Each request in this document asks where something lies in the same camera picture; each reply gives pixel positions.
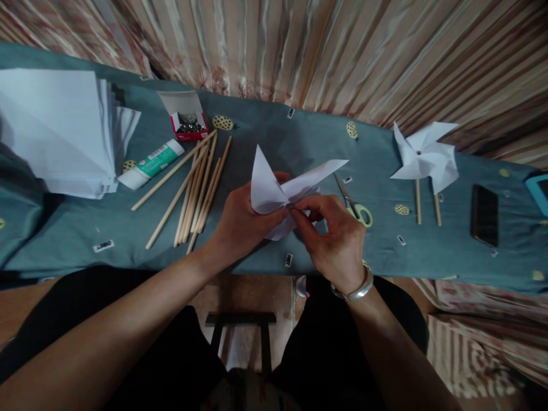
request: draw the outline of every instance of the black phone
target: black phone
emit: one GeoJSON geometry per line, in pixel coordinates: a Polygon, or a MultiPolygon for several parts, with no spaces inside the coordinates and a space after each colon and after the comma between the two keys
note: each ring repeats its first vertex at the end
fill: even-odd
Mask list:
{"type": "Polygon", "coordinates": [[[477,184],[472,192],[472,237],[498,247],[498,195],[477,184]]]}

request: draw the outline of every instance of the white paper sheet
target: white paper sheet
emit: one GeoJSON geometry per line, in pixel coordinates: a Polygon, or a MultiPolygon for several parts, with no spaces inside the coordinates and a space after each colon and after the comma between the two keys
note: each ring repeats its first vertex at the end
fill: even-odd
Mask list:
{"type": "Polygon", "coordinates": [[[0,140],[51,192],[115,192],[139,118],[93,71],[0,70],[0,140]]]}
{"type": "Polygon", "coordinates": [[[455,147],[437,141],[458,124],[433,122],[404,138],[398,125],[394,122],[394,137],[400,150],[403,167],[392,177],[393,179],[416,180],[432,177],[434,194],[458,179],[457,163],[455,162],[455,147]]]}
{"type": "MultiPolygon", "coordinates": [[[[348,160],[329,160],[280,185],[261,148],[257,145],[251,177],[251,206],[259,214],[269,214],[287,204],[294,204],[307,195],[317,194],[319,189],[314,186],[347,162],[348,160]]],[[[295,221],[289,215],[265,238],[278,241],[293,231],[295,227],[295,221]]]]}

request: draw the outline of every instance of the hand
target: hand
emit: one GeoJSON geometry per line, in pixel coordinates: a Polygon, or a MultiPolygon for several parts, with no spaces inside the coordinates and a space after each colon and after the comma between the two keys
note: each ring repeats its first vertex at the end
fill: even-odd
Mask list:
{"type": "MultiPolygon", "coordinates": [[[[284,172],[274,175],[280,183],[289,178],[284,172]]],[[[217,255],[228,258],[227,265],[230,265],[247,256],[288,214],[286,208],[257,214],[251,206],[251,183],[247,183],[228,195],[219,225],[209,242],[217,255]]]]}
{"type": "Polygon", "coordinates": [[[365,280],[365,227],[350,215],[339,197],[305,197],[293,206],[291,215],[317,270],[345,294],[358,290],[365,280]],[[310,216],[302,210],[310,210],[310,216]],[[324,218],[329,232],[320,236],[312,221],[324,218]]]}

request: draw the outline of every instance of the silver bracelet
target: silver bracelet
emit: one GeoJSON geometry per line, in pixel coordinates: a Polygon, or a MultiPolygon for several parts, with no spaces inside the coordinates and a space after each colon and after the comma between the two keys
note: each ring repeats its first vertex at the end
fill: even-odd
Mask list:
{"type": "Polygon", "coordinates": [[[335,294],[337,297],[339,297],[342,300],[359,300],[360,298],[364,297],[371,287],[373,287],[373,274],[371,274],[371,271],[369,268],[365,267],[365,280],[364,283],[361,285],[358,290],[354,291],[353,293],[350,293],[349,295],[346,295],[344,293],[341,293],[334,285],[331,283],[331,291],[333,294],[335,294]]]}

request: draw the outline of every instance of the striped curtain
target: striped curtain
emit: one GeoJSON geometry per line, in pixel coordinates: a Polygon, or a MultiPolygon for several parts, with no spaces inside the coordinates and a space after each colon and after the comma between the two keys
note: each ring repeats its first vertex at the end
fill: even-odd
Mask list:
{"type": "Polygon", "coordinates": [[[142,53],[166,79],[386,128],[396,120],[405,134],[455,122],[444,142],[458,150],[548,169],[544,0],[0,5],[8,41],[146,75],[142,53]]]}
{"type": "Polygon", "coordinates": [[[452,281],[414,282],[445,312],[428,316],[428,359],[452,393],[512,394],[523,381],[511,369],[548,388],[548,296],[452,281]]]}

